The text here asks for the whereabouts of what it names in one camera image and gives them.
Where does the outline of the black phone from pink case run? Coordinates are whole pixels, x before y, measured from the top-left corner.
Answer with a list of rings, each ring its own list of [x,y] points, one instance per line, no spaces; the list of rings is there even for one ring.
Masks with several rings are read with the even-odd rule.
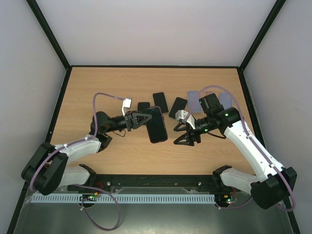
[[[153,99],[155,106],[158,106],[162,113],[168,113],[168,105],[163,92],[153,93]]]

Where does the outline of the lilac case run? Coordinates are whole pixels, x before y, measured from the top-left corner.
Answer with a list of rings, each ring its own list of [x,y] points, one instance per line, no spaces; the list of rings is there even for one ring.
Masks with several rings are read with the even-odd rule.
[[[232,97],[228,93],[225,93],[225,92],[221,92],[219,94],[219,102],[223,106],[224,109],[228,109],[233,106]]]
[[[202,112],[202,107],[199,102],[200,96],[197,96],[198,91],[188,91],[187,100],[189,105],[189,111],[192,114],[199,114]]]

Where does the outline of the pink phone case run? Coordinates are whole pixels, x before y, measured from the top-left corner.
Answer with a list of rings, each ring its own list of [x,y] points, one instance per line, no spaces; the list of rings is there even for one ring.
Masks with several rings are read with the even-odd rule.
[[[215,91],[205,91],[205,96],[214,94],[218,98],[218,93]]]

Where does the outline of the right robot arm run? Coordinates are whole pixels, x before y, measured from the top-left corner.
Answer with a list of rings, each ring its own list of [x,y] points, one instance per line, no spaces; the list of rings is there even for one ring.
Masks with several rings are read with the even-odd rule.
[[[227,187],[239,189],[251,196],[262,209],[268,209],[292,195],[297,178],[296,171],[285,168],[259,142],[235,107],[225,109],[215,94],[199,99],[206,114],[195,119],[185,110],[178,110],[174,131],[185,133],[175,145],[194,146],[201,142],[202,134],[219,130],[220,138],[229,139],[251,165],[254,175],[240,172],[225,165],[213,171],[213,187],[223,191]]]

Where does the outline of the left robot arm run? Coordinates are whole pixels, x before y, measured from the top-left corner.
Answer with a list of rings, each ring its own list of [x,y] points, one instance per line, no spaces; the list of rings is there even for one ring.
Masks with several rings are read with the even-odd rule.
[[[85,137],[66,144],[41,144],[22,170],[21,178],[32,190],[42,195],[49,195],[61,186],[83,185],[91,173],[84,166],[70,167],[71,162],[106,149],[112,140],[108,132],[131,131],[151,119],[151,114],[138,111],[117,117],[109,117],[102,111],[96,112],[91,131]]]

